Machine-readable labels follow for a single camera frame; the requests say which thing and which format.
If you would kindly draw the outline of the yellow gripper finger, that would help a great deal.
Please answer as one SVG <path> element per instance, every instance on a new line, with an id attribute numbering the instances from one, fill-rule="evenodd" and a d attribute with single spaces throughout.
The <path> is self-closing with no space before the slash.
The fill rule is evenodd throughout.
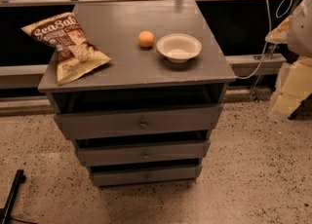
<path id="1" fill-rule="evenodd" d="M 291 16 L 285 18 L 276 28 L 270 31 L 265 41 L 272 44 L 287 44 Z"/>
<path id="2" fill-rule="evenodd" d="M 284 121 L 312 94 L 312 58 L 300 56 L 293 64 L 284 63 L 270 98 L 268 118 Z"/>

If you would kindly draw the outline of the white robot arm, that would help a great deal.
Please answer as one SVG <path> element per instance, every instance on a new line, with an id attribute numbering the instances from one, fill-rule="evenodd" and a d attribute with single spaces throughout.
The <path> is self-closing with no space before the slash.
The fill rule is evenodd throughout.
<path id="1" fill-rule="evenodd" d="M 298 55 L 293 64 L 284 63 L 280 68 L 276 91 L 270 99 L 268 118 L 278 122 L 289 118 L 312 94 L 312 0 L 302 0 L 265 40 L 286 44 Z"/>

